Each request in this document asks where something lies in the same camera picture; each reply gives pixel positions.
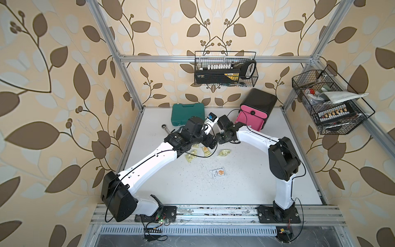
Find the yellow cookie packet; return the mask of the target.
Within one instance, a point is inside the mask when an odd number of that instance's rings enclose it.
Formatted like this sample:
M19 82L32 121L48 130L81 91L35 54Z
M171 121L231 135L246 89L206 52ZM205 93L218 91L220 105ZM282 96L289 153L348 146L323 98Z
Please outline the yellow cookie packet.
M189 153L186 153L186 154L185 154L185 158L186 158L186 160L187 160L188 163L191 163L192 160L193 160L194 158L196 158L196 155L197 155L197 150L196 150L196 149L193 149L193 150L189 151Z
M231 153L231 150L229 150L229 149L222 149L222 150L219 152L218 156L225 157L225 156L229 155L230 153Z
M209 150L209 148L207 148L207 147L202 147L202 150L203 150L203 152L204 152L204 156L205 156L205 157L209 157L209 156L212 155L212 152Z

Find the pink drawer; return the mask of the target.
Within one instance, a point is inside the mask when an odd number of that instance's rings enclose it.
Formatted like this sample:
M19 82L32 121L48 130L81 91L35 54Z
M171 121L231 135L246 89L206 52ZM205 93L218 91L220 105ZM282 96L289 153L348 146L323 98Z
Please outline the pink drawer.
M260 131L266 124L268 117L269 115L263 111L254 109L247 105L241 105L236 122L244 123L252 129Z

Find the black pink drawer cabinet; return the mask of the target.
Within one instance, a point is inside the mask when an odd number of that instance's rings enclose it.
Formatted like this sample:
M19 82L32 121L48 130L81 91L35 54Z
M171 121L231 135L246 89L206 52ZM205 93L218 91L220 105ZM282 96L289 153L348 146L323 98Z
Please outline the black pink drawer cabinet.
M270 116L276 103L277 97L275 95L259 89L251 89L241 105L247 105L254 109L263 111Z

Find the white cookie packet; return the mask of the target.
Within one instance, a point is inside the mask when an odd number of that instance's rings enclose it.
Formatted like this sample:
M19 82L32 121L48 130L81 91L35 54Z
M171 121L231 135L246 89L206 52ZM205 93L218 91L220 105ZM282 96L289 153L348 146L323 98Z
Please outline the white cookie packet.
M226 175L225 169L224 168L218 168L218 169L213 169L210 170L213 179L221 178Z

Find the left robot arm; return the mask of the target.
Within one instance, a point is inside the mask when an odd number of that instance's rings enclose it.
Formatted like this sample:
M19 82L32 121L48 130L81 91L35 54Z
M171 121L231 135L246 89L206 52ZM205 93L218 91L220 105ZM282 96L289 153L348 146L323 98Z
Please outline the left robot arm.
M167 164L188 154L195 144L214 149L217 146L214 125L218 117L210 113L206 119L193 116L178 130L169 132L160 145L141 161L119 173L109 172L103 179L101 200L106 212L121 222L132 214L150 217L156 221L161 217L164 206L155 195L138 196L140 187Z

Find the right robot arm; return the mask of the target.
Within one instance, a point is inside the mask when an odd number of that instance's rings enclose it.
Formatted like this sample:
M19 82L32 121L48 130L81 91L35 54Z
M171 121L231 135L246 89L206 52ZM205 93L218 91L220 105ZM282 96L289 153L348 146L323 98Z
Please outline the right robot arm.
M216 134L219 144L242 142L252 145L268 155L269 168L276 178L276 196L272 206L260 205L256 208L260 223L302 223L292 197L293 180L298 173L301 160L292 141L283 137L274 138L242 122L233 123L226 115L217 121L222 131Z

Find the green plastic tool case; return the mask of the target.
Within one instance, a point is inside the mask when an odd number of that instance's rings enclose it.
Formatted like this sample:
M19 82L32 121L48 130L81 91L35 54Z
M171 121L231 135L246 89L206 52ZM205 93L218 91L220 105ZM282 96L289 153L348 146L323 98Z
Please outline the green plastic tool case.
M202 103L174 104L172 106L171 123L173 126L183 126L191 117L205 119L205 109Z

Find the silver ratchet wrench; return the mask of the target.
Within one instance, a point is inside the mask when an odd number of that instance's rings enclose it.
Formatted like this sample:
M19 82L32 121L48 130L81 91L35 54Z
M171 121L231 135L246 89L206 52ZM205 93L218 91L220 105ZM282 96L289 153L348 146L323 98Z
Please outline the silver ratchet wrench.
M171 133L171 131L168 129L168 127L167 127L166 124L163 124L163 125L161 126L161 128L162 128L163 130L165 130L165 132L166 132L167 134L170 134L170 133Z

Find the black tool box in basket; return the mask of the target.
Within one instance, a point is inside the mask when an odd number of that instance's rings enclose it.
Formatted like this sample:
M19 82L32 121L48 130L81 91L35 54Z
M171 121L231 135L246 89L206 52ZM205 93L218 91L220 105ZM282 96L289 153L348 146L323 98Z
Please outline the black tool box in basket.
M240 79L240 69L202 70L196 71L196 84L240 84L245 83Z

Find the white paper in basket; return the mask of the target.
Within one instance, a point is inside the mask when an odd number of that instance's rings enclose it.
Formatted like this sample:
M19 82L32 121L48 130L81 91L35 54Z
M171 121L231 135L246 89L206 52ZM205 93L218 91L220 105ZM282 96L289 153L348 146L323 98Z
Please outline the white paper in basket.
M369 93L356 94L346 91L323 92L318 97L324 101L330 101L332 104L343 103L348 100L359 99L368 96Z

